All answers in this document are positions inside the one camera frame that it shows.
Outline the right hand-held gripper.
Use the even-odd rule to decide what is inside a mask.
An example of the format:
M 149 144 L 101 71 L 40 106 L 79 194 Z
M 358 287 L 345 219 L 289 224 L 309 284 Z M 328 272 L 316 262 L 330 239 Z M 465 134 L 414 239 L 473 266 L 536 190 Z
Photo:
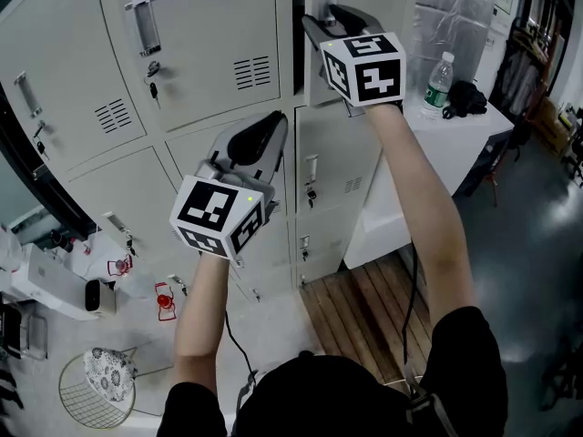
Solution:
M 312 15 L 302 17 L 305 34 L 320 44 L 328 84 L 353 107 L 403 101 L 406 56 L 396 34 L 381 33 L 381 23 L 357 8 L 332 4 L 329 10 L 335 25 L 328 28 Z

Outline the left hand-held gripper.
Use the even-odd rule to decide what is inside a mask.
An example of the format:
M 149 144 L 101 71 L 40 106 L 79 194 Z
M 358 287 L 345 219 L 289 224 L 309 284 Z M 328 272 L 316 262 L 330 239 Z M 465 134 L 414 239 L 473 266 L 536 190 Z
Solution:
M 271 182 L 288 134 L 281 111 L 259 113 L 227 127 L 197 173 L 184 177 L 169 222 L 190 248 L 240 260 L 243 248 L 268 222 Z M 222 168 L 248 167 L 248 174 Z

